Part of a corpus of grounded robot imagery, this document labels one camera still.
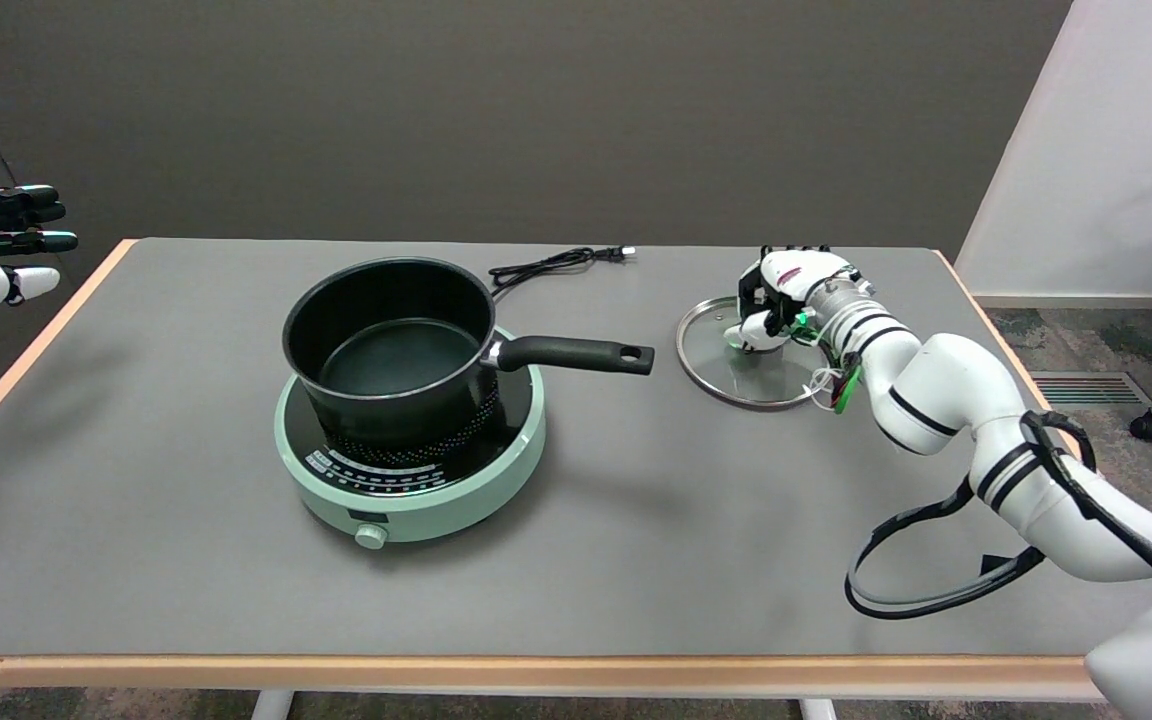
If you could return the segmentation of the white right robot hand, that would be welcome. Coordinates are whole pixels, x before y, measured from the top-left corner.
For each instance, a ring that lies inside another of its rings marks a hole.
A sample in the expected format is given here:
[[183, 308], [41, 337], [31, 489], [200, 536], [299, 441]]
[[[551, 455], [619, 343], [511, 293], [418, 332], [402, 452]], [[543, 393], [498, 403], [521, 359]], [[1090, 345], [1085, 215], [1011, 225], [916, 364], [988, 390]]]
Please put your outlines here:
[[842, 282], [873, 293], [859, 270], [829, 247], [761, 247], [759, 260], [738, 279], [738, 323], [723, 331], [723, 341], [746, 354], [770, 353], [791, 340], [813, 344], [818, 333], [809, 328], [810, 300]]

